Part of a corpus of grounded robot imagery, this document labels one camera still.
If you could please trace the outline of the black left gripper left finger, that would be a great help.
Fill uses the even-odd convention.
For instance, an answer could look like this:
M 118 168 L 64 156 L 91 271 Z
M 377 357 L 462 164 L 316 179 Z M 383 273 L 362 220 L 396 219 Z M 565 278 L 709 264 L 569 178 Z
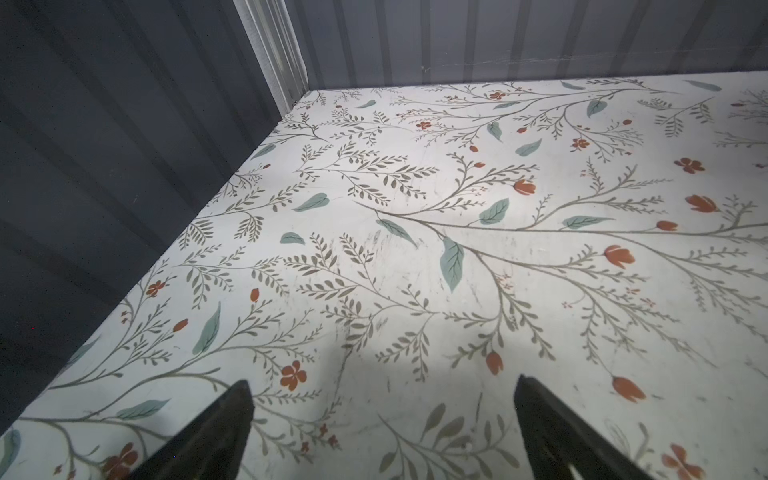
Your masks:
M 247 444 L 254 403 L 249 384 L 239 380 L 193 421 L 135 469 L 130 480 L 237 477 Z

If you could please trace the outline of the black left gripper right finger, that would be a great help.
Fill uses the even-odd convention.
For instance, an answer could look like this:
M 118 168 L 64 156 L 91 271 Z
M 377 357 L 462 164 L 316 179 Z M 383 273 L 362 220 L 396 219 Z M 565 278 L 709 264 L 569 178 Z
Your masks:
M 537 379 L 518 378 L 514 406 L 534 478 L 650 477 Z

